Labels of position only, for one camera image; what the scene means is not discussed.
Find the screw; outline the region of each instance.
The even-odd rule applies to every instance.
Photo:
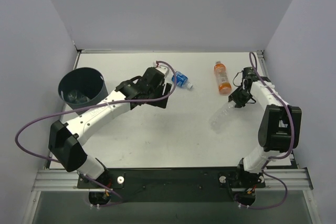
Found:
[[[117,182],[118,182],[119,185],[123,184],[124,181],[125,181],[125,179],[124,179],[123,176],[119,176],[119,177],[117,178]]]
[[[219,177],[219,182],[225,183],[225,181],[226,181],[226,177],[225,176]]]

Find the blue label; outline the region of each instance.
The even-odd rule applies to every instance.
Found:
[[[183,84],[188,80],[188,77],[185,76],[184,74],[181,74],[181,72],[176,72],[176,80],[177,80],[177,85],[179,87],[182,87]]]

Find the metal frame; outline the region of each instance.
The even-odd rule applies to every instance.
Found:
[[[120,51],[113,50],[81,50],[78,51],[74,69],[77,67],[80,54],[110,54],[118,53]],[[141,52],[177,52],[177,51],[122,51],[122,53],[141,53]],[[263,73],[269,76],[264,51],[257,50],[257,56],[259,64]],[[268,173],[277,178],[280,178],[286,183],[289,190],[302,190],[308,211],[313,224],[321,224],[321,220],[318,214],[317,205],[312,193],[312,184],[306,169],[269,169]],[[38,201],[42,191],[104,191],[103,189],[78,189],[78,174],[68,173],[65,170],[58,169],[44,169],[39,170],[36,175],[36,179],[32,188],[31,196],[26,208],[26,212],[23,219],[23,224],[33,223],[34,215],[37,209]],[[283,185],[272,178],[265,176],[266,188],[258,188],[257,190],[283,190]]]

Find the gray wall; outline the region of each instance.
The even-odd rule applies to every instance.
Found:
[[[50,0],[0,0],[0,222],[21,223],[42,160],[14,144],[28,121],[59,111],[57,84],[75,48]],[[22,144],[47,154],[52,120],[23,133]]]
[[[323,223],[336,220],[335,18],[335,0],[293,0],[266,48],[272,81],[303,111],[295,154],[309,168]]]
[[[264,49],[292,0],[51,0],[80,49]]]

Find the black bin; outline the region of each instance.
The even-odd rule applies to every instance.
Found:
[[[72,109],[78,109],[98,104],[107,97],[108,92],[104,78],[98,70],[78,68],[62,78],[58,85],[58,94]]]

